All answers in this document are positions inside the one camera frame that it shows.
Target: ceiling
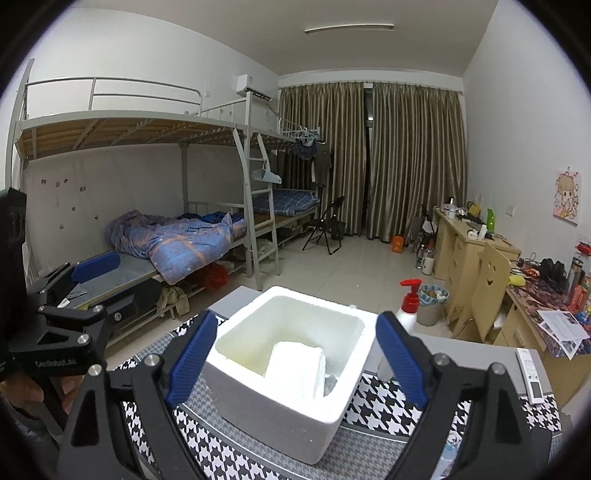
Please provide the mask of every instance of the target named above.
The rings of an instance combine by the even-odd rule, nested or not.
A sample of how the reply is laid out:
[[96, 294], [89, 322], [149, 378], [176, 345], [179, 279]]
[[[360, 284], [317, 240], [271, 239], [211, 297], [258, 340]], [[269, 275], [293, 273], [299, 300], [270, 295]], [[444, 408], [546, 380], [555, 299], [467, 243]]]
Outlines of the ceiling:
[[[287, 74], [413, 69], [463, 76], [497, 0], [81, 0], [195, 30]], [[305, 28], [391, 22], [394, 31]]]

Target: orange box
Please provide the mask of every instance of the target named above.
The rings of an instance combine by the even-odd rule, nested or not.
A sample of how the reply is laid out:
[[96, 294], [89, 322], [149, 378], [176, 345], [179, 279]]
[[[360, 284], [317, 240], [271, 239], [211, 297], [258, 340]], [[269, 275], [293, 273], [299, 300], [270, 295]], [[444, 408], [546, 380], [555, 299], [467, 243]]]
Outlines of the orange box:
[[401, 254], [404, 250], [404, 238], [401, 235], [395, 235], [392, 237], [392, 252], [395, 254]]

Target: tile floor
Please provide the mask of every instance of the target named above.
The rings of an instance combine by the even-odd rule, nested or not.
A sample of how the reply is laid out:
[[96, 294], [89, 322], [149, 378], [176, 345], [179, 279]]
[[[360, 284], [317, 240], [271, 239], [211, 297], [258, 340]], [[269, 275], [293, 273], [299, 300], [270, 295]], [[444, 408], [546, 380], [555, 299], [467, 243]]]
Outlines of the tile floor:
[[[405, 278], [422, 278], [425, 282], [437, 282], [433, 277], [422, 275], [415, 268], [415, 254], [394, 254], [390, 245], [380, 240], [348, 236], [343, 247], [334, 255], [328, 255], [326, 246], [310, 244], [302, 251], [306, 241], [300, 237], [289, 242], [280, 251], [281, 275], [276, 276], [272, 259], [261, 263], [263, 289], [274, 285], [297, 290], [308, 295], [355, 305], [360, 309], [380, 313], [396, 312], [408, 288], [398, 283]], [[215, 292], [203, 291], [190, 299], [191, 312], [177, 320], [166, 315], [120, 340], [107, 351], [108, 367], [114, 368], [129, 357], [144, 349], [165, 333], [173, 330], [185, 319], [195, 315], [212, 303], [226, 296], [235, 288], [244, 285], [256, 288], [254, 278], [245, 273], [233, 274], [228, 284]], [[416, 325], [418, 333], [434, 336], [451, 336], [447, 325], [441, 321], [432, 327]]]

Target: green bottle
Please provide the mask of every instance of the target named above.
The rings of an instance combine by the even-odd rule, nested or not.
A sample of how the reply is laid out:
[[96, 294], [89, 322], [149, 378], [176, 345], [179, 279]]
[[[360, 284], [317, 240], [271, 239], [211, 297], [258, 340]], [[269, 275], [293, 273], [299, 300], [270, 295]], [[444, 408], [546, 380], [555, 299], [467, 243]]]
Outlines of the green bottle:
[[495, 214], [489, 208], [488, 215], [486, 216], [486, 231], [494, 232], [495, 231]]

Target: ceiling light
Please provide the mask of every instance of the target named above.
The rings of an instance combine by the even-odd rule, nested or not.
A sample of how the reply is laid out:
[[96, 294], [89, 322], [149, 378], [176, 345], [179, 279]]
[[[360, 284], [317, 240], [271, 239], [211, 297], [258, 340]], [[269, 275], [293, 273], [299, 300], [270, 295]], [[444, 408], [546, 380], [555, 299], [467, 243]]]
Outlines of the ceiling light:
[[308, 28], [304, 30], [308, 35], [327, 30], [344, 30], [345, 28], [353, 30], [394, 30], [394, 24], [391, 23], [346, 23], [342, 25], [330, 25], [328, 27]]

